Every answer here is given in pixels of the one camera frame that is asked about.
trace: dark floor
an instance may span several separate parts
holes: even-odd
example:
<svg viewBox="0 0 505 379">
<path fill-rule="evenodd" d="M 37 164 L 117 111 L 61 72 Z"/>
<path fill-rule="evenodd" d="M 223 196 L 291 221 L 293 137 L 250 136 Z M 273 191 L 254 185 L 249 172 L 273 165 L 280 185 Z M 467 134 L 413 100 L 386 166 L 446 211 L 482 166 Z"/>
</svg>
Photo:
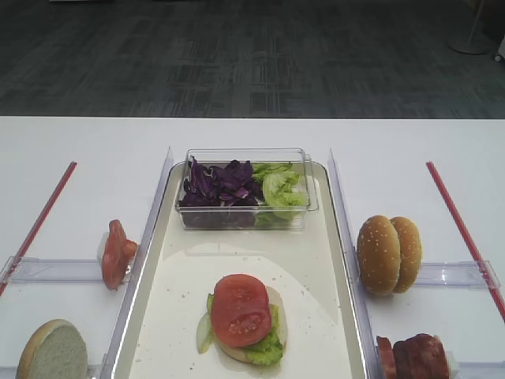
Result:
<svg viewBox="0 0 505 379">
<path fill-rule="evenodd" d="M 471 17 L 463 0 L 2 0 L 0 115 L 505 118 L 505 65 L 445 44 Z"/>
</svg>

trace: red rod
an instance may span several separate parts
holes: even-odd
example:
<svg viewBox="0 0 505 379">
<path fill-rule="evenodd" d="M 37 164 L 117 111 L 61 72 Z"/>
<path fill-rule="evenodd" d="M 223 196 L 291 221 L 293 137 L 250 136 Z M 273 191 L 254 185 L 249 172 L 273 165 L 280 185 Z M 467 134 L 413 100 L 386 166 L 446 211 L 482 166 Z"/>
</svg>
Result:
<svg viewBox="0 0 505 379">
<path fill-rule="evenodd" d="M 445 201 L 446 206 L 449 208 L 449 212 L 451 212 L 452 218 L 456 222 L 459 232 L 461 233 L 461 236 L 465 240 L 466 246 L 468 246 L 468 250 L 470 250 L 473 259 L 477 262 L 483 261 L 481 253 L 479 253 L 479 249 L 477 248 L 477 245 L 475 245 L 475 242 L 473 241 L 472 236 L 468 232 L 468 229 L 466 228 L 463 219 L 459 215 L 455 203 L 451 199 L 449 191 L 447 191 L 446 186 L 443 184 L 442 178 L 440 177 L 438 171 L 435 168 L 435 164 L 433 162 L 427 162 L 426 166 L 428 167 L 428 170 L 432 175 L 433 180 L 435 181 L 435 184 L 438 187 L 440 194 L 442 195 L 443 200 Z M 483 276 L 488 283 L 489 293 L 491 294 L 492 299 L 495 301 L 496 307 L 498 308 L 499 313 L 502 315 L 503 321 L 505 321 L 505 302 L 503 301 L 503 297 L 500 294 L 499 289 L 496 288 L 496 284 L 494 283 L 492 277 L 487 273 L 486 270 L 483 272 Z"/>
<path fill-rule="evenodd" d="M 60 196 L 60 193 L 63 191 L 63 188 L 65 188 L 66 183 L 69 181 L 70 176 L 72 175 L 73 171 L 75 170 L 77 165 L 77 162 L 71 162 L 69 166 L 67 167 L 65 173 L 63 174 L 62 178 L 60 179 L 58 185 L 54 189 L 53 193 L 49 197 L 49 200 L 47 201 L 46 205 L 44 206 L 42 212 L 39 214 L 39 217 L 35 221 L 35 223 L 32 226 L 32 229 L 26 236 L 26 238 L 23 241 L 23 244 L 17 251 L 16 256 L 14 257 L 13 262 L 10 264 L 9 271 L 7 272 L 7 277 L 12 275 L 14 270 L 16 269 L 17 265 L 21 261 L 21 258 L 24 257 L 26 252 L 28 251 L 28 248 L 32 244 L 33 240 L 35 239 L 35 236 L 37 235 L 37 232 L 39 231 L 40 227 L 42 226 L 44 220 L 46 219 L 47 215 L 49 214 L 49 211 L 51 208 L 53 208 L 54 203 L 58 199 L 58 196 Z M 0 296 L 2 296 L 3 291 L 7 287 L 7 282 L 1 283 L 0 284 Z"/>
</svg>

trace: open-faced sandwich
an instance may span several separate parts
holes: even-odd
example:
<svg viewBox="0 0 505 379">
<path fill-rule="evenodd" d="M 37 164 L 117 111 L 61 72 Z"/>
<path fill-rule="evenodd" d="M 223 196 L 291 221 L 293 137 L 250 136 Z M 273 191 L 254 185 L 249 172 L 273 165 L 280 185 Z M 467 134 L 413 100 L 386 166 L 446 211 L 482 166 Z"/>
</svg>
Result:
<svg viewBox="0 0 505 379">
<path fill-rule="evenodd" d="M 242 362 L 259 366 L 279 362 L 287 341 L 280 294 L 254 276 L 233 274 L 222 278 L 207 297 L 207 313 L 196 332 L 200 353 L 214 341 Z"/>
</svg>

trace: bun top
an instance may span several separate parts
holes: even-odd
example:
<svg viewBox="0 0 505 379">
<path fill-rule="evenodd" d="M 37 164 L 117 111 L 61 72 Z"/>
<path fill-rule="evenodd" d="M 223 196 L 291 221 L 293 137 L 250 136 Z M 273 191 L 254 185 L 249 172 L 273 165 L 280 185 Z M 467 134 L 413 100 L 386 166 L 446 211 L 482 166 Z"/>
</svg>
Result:
<svg viewBox="0 0 505 379">
<path fill-rule="evenodd" d="M 406 217 L 395 217 L 391 219 L 391 223 L 398 232 L 402 257 L 400 277 L 393 292 L 401 294 L 407 291 L 416 281 L 421 267 L 423 251 L 419 230 L 412 221 Z"/>
<path fill-rule="evenodd" d="M 385 216 L 373 216 L 357 236 L 357 258 L 361 281 L 375 295 L 389 295 L 400 273 L 400 242 L 393 224 Z"/>
</svg>

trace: clear plastic container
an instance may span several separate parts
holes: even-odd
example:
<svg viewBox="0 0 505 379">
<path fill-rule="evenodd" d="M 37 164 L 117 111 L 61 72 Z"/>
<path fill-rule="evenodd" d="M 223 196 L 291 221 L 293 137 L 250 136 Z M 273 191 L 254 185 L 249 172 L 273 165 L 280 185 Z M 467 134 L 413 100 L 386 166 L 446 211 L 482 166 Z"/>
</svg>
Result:
<svg viewBox="0 0 505 379">
<path fill-rule="evenodd" d="M 188 183 L 191 180 L 191 165 L 194 159 L 207 169 L 209 167 L 223 169 L 234 160 L 240 164 L 246 164 L 249 161 L 254 172 L 262 163 L 288 163 L 289 170 L 294 171 L 298 176 L 292 191 L 302 193 L 305 204 L 270 206 L 261 196 L 255 196 L 257 205 L 245 205 L 246 201 L 226 205 L 224 200 L 217 199 L 213 205 L 195 206 L 194 203 L 190 203 L 191 206 L 188 206 L 188 203 L 183 199 L 188 192 L 186 190 L 190 190 Z M 215 173 L 211 174 L 210 171 L 206 171 L 204 175 L 215 175 Z M 259 188 L 262 188 L 260 182 L 256 181 L 256 183 Z M 181 215 L 185 229 L 302 229 L 305 226 L 306 213 L 318 209 L 315 193 L 312 162 L 310 157 L 300 148 L 188 150 L 175 209 Z"/>
</svg>

